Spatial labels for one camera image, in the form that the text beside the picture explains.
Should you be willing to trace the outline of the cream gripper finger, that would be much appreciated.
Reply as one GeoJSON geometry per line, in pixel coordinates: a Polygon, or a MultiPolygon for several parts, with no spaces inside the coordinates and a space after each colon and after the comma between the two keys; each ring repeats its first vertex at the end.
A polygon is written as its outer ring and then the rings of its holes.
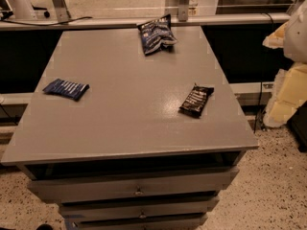
{"type": "Polygon", "coordinates": [[[288,71],[280,69],[275,76],[272,97],[265,109],[264,125],[285,125],[306,101],[307,65],[295,62],[288,71]]]}
{"type": "Polygon", "coordinates": [[[278,27],[273,33],[266,36],[263,45],[267,48],[277,49],[284,47],[284,37],[285,37],[285,30],[288,23],[283,23],[280,27],[278,27]]]}

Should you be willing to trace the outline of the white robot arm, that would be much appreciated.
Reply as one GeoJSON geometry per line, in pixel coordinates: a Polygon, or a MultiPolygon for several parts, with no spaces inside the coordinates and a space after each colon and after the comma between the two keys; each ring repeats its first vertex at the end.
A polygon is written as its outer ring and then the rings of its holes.
{"type": "Polygon", "coordinates": [[[307,0],[287,22],[264,39],[263,45],[282,48],[284,56],[294,62],[289,70],[278,71],[272,97],[265,108],[265,126],[281,127],[307,101],[307,0]]]}

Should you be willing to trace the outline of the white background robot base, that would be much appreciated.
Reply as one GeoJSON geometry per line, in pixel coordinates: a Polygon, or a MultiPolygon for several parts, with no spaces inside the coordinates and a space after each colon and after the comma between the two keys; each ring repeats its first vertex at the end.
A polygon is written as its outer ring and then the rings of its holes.
{"type": "Polygon", "coordinates": [[[37,16],[30,0],[1,0],[1,19],[36,20],[37,16]]]}

